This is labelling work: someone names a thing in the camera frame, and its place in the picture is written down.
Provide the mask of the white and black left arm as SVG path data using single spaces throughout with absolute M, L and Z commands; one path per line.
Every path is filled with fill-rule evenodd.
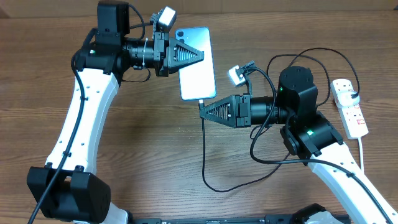
M 165 7 L 150 17 L 153 34 L 131 38 L 132 4 L 100 1 L 92 28 L 70 66 L 75 86 L 67 117 L 42 167 L 31 167 L 27 185 L 37 204 L 32 212 L 72 223 L 132 223 L 132 214 L 111 201 L 108 184 L 96 176 L 104 122 L 124 73 L 133 68 L 167 77 L 201 62 L 204 53 L 171 37 L 176 12 Z

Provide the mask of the blue smartphone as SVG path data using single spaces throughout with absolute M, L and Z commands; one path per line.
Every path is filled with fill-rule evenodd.
M 201 62 L 179 70 L 182 100 L 201 100 L 216 96 L 215 71 L 211 49 L 210 30 L 207 27 L 177 29 L 177 40 L 204 53 Z

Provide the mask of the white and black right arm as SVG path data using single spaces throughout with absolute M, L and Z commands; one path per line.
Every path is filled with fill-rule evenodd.
M 397 223 L 397 212 L 355 162 L 341 134 L 318 110 L 310 69 L 281 71 L 272 96 L 231 95 L 199 104 L 200 118 L 232 128 L 282 124 L 280 134 L 293 163 L 308 166 L 332 191 L 355 223 Z

